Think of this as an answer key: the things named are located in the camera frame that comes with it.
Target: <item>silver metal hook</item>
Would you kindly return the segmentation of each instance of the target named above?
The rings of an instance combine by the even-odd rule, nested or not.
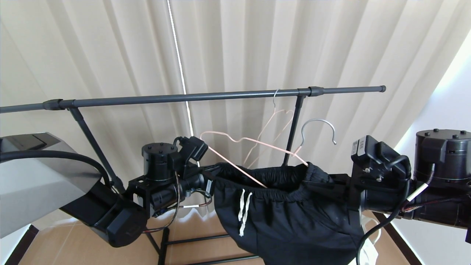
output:
[[[335,127],[332,125],[332,123],[326,121],[326,120],[323,120],[323,119],[310,119],[308,121],[306,121],[304,123],[304,125],[302,126],[301,128],[301,137],[302,137],[302,142],[301,142],[301,145],[299,147],[301,147],[303,144],[304,144],[304,128],[306,127],[306,125],[310,122],[313,122],[313,121],[320,121],[320,122],[325,122],[327,123],[331,128],[332,128],[332,142],[333,144],[337,144],[337,142],[335,141]]]
[[[275,108],[275,109],[276,109],[275,97],[276,97],[276,93],[278,93],[278,90],[279,90],[279,89],[277,89],[277,90],[275,91],[275,94],[273,95],[273,108]]]

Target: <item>curtain fold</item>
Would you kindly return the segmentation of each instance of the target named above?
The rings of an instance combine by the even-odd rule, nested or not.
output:
[[[332,144],[327,125],[314,122],[300,150],[302,158],[329,173],[351,172],[351,144],[366,134],[396,145],[471,28],[468,0],[170,0],[169,5],[1,0],[0,5],[3,106],[54,98],[182,94],[180,63],[188,93],[386,85],[385,93],[304,100],[293,150],[305,121],[329,120],[338,144]],[[293,110],[295,101],[275,98],[276,109]],[[273,110],[273,98],[189,103],[197,137],[212,130],[235,139],[257,138]],[[190,135],[183,102],[81,111],[125,183],[142,174],[144,144]],[[66,111],[0,117],[2,136],[48,131],[97,159]],[[276,115],[261,141],[285,148],[289,121],[289,114]],[[243,164],[254,146],[220,135],[207,134],[203,140],[236,164]],[[278,166],[283,157],[257,146],[244,165],[256,160],[251,168]],[[208,151],[202,164],[218,161]],[[290,159],[291,165],[298,163]],[[187,199],[185,204],[201,201]]]

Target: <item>dark baseboard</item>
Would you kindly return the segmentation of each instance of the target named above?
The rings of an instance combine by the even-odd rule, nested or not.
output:
[[[39,230],[34,227],[34,225],[30,225],[29,229],[24,233],[5,265],[18,265],[38,232]]]
[[[386,220],[386,217],[383,214],[380,213],[375,213],[373,212],[374,216],[378,221],[382,222]],[[414,254],[414,252],[411,250],[411,248],[407,245],[407,243],[404,241],[404,239],[399,235],[399,233],[396,231],[394,226],[391,224],[388,224],[384,227],[386,232],[389,234],[389,236],[392,238],[394,243],[397,245],[399,250],[402,252],[404,257],[406,257],[407,261],[411,265],[422,265],[422,262],[417,258],[417,256]]]

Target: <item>wooden floor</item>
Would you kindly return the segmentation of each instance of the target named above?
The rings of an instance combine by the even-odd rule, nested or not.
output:
[[[167,219],[152,218],[148,227],[161,227]],[[170,226],[170,240],[182,240],[225,234],[216,215],[201,218],[192,214]],[[152,234],[160,244],[162,232]],[[407,265],[408,262],[386,232],[376,244],[379,252],[377,265]],[[239,249],[231,238],[221,238],[170,245],[166,263],[182,265],[214,259],[241,257],[248,253]],[[145,235],[123,248],[112,248],[90,228],[80,222],[62,224],[40,231],[21,260],[21,265],[155,265],[158,255]],[[263,265],[260,258],[227,265]]]

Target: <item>black metal rod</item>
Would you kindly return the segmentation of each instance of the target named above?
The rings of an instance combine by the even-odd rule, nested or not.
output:
[[[296,99],[296,106],[294,108],[293,121],[291,122],[290,136],[288,137],[288,144],[286,145],[286,150],[291,151],[293,145],[294,135],[296,133],[296,127],[298,126],[299,115],[301,113],[302,103],[306,96],[298,96]],[[289,154],[284,155],[283,165],[288,165],[288,160],[290,159]]]
[[[322,87],[308,87],[308,88],[301,88],[301,89],[278,90],[278,92],[276,93],[276,96],[277,97],[289,97],[289,96],[316,97],[323,94],[384,92],[385,90],[386,90],[385,86],[326,88],[326,89]],[[168,103],[168,102],[185,102],[185,101],[217,100],[217,99],[268,98],[268,97],[272,97],[275,94],[275,92],[276,90],[259,90],[259,91],[199,93],[199,94],[187,94],[187,95],[180,94],[180,95],[103,98],[103,99],[75,99],[75,100],[62,100],[59,102],[59,106],[62,109],[66,109],[66,108],[78,108],[78,107]],[[0,113],[18,112],[18,111],[27,111],[27,110],[39,110],[39,109],[44,109],[44,106],[42,103],[0,107]]]
[[[257,256],[257,255],[251,255],[251,256],[245,256],[245,257],[234,257],[234,258],[226,258],[226,259],[213,260],[213,261],[207,261],[207,262],[192,263],[192,264],[187,264],[187,265],[211,265],[211,264],[220,264],[220,263],[233,262],[233,261],[240,261],[240,260],[258,258],[258,257],[259,257],[259,256]]]
[[[159,246],[157,245],[157,242],[155,242],[155,239],[154,237],[151,235],[151,233],[146,233],[146,236],[147,238],[149,239],[150,243],[152,244],[152,246],[154,247],[155,251],[157,251],[157,254],[159,254],[160,256],[160,248]]]
[[[167,242],[169,241],[170,229],[164,228],[162,233],[162,241],[160,243],[160,254],[159,254],[159,263],[158,265],[165,265],[165,258],[167,256]]]
[[[110,163],[105,157],[105,154],[103,153],[100,146],[98,145],[97,140],[95,139],[92,132],[90,131],[90,128],[88,127],[87,123],[83,119],[83,116],[80,110],[78,108],[70,108],[69,111],[72,114],[73,118],[79,124],[80,128],[82,129],[83,134],[85,134],[85,137],[87,137],[87,140],[89,141],[93,150],[97,154],[98,159],[100,159],[101,163],[103,164],[103,167],[106,169],[106,171],[110,175],[110,178],[113,181],[113,186],[118,190],[119,193],[124,193],[126,190],[123,186],[122,180],[118,178],[118,176],[114,173],[113,169],[111,168]]]
[[[217,239],[217,238],[224,238],[224,237],[229,237],[229,235],[218,235],[218,236],[209,236],[209,237],[199,237],[199,238],[175,240],[175,241],[168,241],[166,244],[167,245],[175,245],[175,244],[181,244],[181,243],[196,242],[196,241],[203,241],[203,240]]]

